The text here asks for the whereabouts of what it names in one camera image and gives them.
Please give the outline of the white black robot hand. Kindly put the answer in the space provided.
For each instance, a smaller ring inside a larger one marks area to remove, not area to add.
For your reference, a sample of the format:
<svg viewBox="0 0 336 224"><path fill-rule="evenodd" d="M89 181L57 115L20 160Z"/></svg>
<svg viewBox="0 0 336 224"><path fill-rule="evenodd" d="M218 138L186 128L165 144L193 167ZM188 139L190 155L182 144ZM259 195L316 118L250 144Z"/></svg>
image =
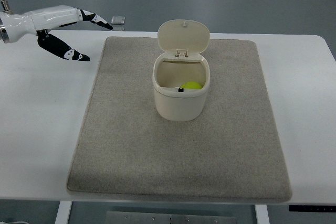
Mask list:
<svg viewBox="0 0 336 224"><path fill-rule="evenodd" d="M1 40L14 43L23 36L37 36L39 47L65 60L90 61L90 57L79 53L49 31L77 22L91 22L108 30L113 27L99 15L71 6L59 5L38 9L21 15L1 12Z"/></svg>

